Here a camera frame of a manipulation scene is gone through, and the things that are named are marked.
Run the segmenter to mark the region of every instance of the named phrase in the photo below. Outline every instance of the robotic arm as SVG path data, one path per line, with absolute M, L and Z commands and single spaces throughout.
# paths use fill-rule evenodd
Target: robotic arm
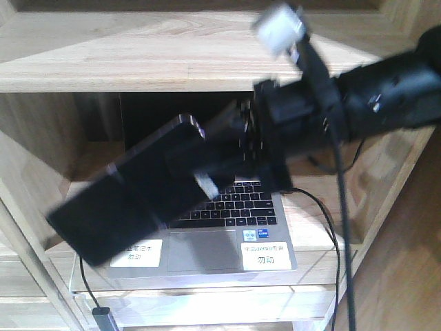
M 204 128 L 179 116 L 52 211 L 51 226 L 90 265 L 216 196 L 235 176 L 259 177 L 266 192 L 290 189 L 287 159 L 331 146 L 330 131 L 350 142 L 441 120 L 441 26 L 415 50 L 337 78 L 288 5 L 264 14 L 255 29 L 275 54 L 287 52 L 302 79 L 260 82 L 254 100 L 233 102 Z

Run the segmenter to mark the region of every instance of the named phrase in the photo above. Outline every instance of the laptop keyboard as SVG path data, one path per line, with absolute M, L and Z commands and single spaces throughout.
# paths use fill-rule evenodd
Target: laptop keyboard
M 277 224 L 271 195 L 262 192 L 259 181 L 237 181 L 220 195 L 183 214 L 170 228 Z

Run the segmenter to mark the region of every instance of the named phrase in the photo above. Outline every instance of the wooden floor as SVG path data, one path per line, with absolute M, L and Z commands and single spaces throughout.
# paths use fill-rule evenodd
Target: wooden floor
M 437 130 L 357 271 L 358 330 L 441 330 L 440 146 Z M 336 330 L 346 309 L 344 298 Z

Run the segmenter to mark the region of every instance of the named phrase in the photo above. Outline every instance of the intel sticker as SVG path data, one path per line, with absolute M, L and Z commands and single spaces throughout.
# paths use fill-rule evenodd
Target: intel sticker
M 243 230 L 243 241 L 257 241 L 255 230 Z
M 268 238 L 268 229 L 258 229 L 257 230 L 259 238 Z

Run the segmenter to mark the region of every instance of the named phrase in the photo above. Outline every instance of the keyboard key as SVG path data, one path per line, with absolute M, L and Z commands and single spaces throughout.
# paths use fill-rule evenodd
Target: keyboard key
M 254 207 L 255 208 L 273 208 L 273 201 L 271 201 L 271 200 L 255 201 Z
M 248 209 L 241 209 L 240 210 L 240 215 L 241 217 L 250 217 L 251 215 L 249 214 L 249 210 Z
M 274 216 L 276 213 L 274 209 L 253 209 L 251 210 L 251 216 Z
M 271 200 L 270 193 L 261 193 L 260 194 L 260 200 Z
M 212 210 L 210 212 L 212 219 L 218 219 L 219 217 L 221 217 L 221 212 L 219 210 Z
M 256 217 L 247 217 L 247 225 L 257 225 Z
M 171 229 L 183 228 L 212 228 L 214 226 L 225 226 L 224 219 L 189 219 L 170 224 Z
M 226 219 L 227 217 L 231 217 L 231 213 L 229 212 L 229 210 L 221 210 L 220 217 Z
M 227 226 L 235 226 L 236 222 L 234 221 L 234 219 L 226 219 L 225 220 Z
M 209 211 L 208 210 L 204 210 L 201 212 L 201 218 L 202 219 L 209 219 L 210 215 L 209 215 Z
M 231 210 L 232 217 L 240 217 L 240 210 Z
M 247 220 L 244 217 L 239 217 L 238 219 L 236 219 L 236 225 L 237 226 L 247 225 Z
M 275 217 L 267 217 L 268 224 L 277 224 L 277 220 Z
M 192 217 L 191 213 L 185 212 L 181 215 L 181 219 L 190 219 Z
M 258 225 L 267 225 L 267 218 L 266 217 L 258 217 L 257 224 Z

